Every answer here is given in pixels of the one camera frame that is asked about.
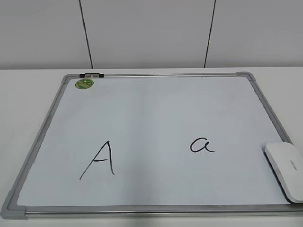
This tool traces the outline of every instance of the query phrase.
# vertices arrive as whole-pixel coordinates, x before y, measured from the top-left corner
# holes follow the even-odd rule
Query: gray wall
[[[214,3],[81,0],[94,68],[303,66],[302,0]],[[90,68],[79,1],[1,0],[0,51],[0,69]]]
[[[303,0],[217,0],[206,66],[303,66]]]
[[[90,68],[76,0],[1,0],[0,69]]]

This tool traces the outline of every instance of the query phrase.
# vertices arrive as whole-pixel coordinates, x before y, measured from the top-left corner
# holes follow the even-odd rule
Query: whiteboard eraser
[[[303,157],[290,143],[268,143],[265,154],[285,192],[293,203],[303,203]]]

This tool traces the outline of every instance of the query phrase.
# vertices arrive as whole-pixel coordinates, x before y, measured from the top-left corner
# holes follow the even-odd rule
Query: white table
[[[138,69],[138,70],[0,70],[0,205],[11,189],[59,88],[69,73],[214,73],[249,71],[303,154],[303,67]],[[303,226],[303,217],[95,218],[3,220],[12,226]]]

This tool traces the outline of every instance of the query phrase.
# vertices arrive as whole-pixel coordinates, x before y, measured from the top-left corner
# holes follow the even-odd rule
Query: round magnet
[[[93,86],[94,81],[92,79],[80,79],[76,82],[76,88],[78,89],[87,89],[90,88],[91,86]]]

